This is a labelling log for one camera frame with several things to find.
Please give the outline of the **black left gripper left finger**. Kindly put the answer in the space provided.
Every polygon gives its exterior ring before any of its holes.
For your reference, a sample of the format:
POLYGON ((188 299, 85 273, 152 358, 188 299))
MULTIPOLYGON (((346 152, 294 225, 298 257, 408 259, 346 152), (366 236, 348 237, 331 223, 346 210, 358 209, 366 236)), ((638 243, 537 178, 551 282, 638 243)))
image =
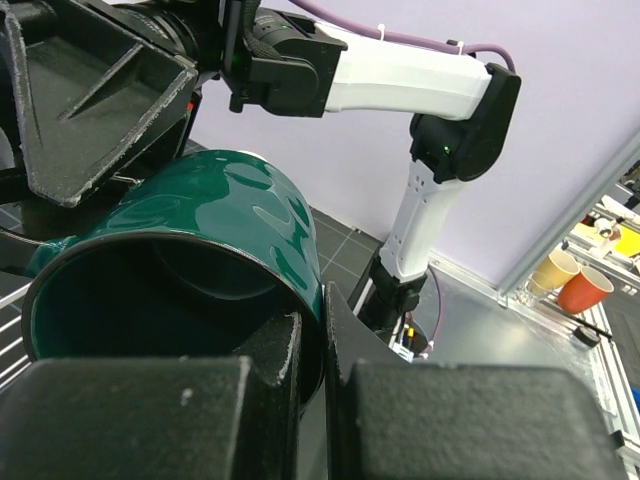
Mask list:
POLYGON ((217 358, 56 359, 1 396, 5 479, 291 479, 302 320, 217 358))

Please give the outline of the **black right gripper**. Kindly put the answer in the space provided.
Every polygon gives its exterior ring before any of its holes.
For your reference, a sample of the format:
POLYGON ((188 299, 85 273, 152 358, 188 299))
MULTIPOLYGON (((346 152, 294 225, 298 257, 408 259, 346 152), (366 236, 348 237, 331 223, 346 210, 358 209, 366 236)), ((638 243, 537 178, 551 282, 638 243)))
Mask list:
POLYGON ((237 108, 248 97, 248 38, 259 5, 181 8, 198 77, 193 61, 122 7, 2 2, 1 55, 30 190, 61 206, 79 204, 178 123, 190 100, 180 146, 188 152, 205 83, 224 81, 237 108))

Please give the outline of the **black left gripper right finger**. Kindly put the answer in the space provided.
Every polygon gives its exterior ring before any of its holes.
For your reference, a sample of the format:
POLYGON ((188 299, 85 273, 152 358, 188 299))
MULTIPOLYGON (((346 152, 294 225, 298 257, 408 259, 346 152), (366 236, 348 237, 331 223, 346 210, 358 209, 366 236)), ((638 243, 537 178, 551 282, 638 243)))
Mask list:
POLYGON ((622 479, 588 387, 557 368, 409 363, 324 289, 332 479, 622 479))

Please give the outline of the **dark green mug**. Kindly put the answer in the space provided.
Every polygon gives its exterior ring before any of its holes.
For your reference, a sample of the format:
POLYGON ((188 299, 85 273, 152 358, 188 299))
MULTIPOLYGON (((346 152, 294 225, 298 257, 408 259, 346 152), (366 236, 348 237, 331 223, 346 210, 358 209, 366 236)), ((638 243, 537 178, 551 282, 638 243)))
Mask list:
POLYGON ((301 402, 319 388, 313 216, 260 157, 209 150, 178 159, 87 232, 44 242, 27 271, 22 335, 34 360, 226 356, 272 315, 296 313, 301 402))

